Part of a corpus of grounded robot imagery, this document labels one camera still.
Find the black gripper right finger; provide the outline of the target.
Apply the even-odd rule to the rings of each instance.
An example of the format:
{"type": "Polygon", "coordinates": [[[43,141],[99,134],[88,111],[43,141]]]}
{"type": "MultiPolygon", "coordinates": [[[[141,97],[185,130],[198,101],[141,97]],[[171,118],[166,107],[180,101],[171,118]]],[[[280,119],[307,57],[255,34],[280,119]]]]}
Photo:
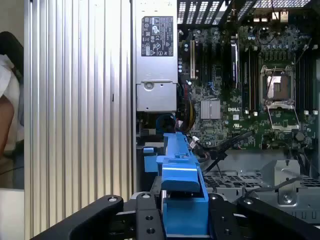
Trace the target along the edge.
{"type": "Polygon", "coordinates": [[[208,195],[213,240],[318,240],[320,229],[257,198],[208,195]]]}

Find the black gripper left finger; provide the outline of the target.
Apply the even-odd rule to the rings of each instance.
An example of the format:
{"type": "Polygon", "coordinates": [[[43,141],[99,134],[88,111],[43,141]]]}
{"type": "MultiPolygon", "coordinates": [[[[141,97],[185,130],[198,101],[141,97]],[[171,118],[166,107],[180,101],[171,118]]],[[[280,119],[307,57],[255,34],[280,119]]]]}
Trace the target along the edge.
{"type": "Polygon", "coordinates": [[[154,195],[141,193],[127,202],[117,195],[105,195],[34,239],[162,240],[164,230],[154,195]]]}

